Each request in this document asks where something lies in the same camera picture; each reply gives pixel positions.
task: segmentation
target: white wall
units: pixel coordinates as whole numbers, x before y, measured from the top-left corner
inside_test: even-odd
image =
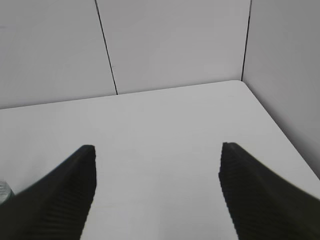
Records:
[[[114,94],[94,0],[1,0],[0,109]]]
[[[240,80],[250,0],[97,0],[120,94]]]
[[[319,10],[318,0],[252,0],[243,76],[318,177]]]

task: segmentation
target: ribbed rubber pad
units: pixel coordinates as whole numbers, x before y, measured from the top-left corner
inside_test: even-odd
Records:
[[[218,176],[240,240],[320,240],[320,201],[238,144],[223,143]]]
[[[96,185],[91,145],[0,206],[1,240],[79,240]]]

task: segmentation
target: white table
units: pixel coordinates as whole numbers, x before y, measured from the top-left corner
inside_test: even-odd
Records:
[[[236,142],[320,198],[320,182],[241,81],[0,110],[0,176],[14,192],[84,144],[97,188],[82,240],[236,240],[218,172]]]

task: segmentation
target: white surface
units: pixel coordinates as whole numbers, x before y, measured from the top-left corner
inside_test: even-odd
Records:
[[[0,176],[15,193],[95,146],[83,240],[237,240],[218,178],[223,142],[320,197],[318,178],[241,81],[3,109],[0,120]]]
[[[241,78],[250,0],[98,0],[118,92]]]
[[[93,0],[1,0],[0,109],[114,94]]]
[[[320,1],[254,0],[243,81],[320,177]]]

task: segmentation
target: plastic bottle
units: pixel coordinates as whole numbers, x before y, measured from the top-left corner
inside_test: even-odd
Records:
[[[8,183],[5,180],[0,179],[0,204],[4,203],[13,196],[14,192],[12,191]]]

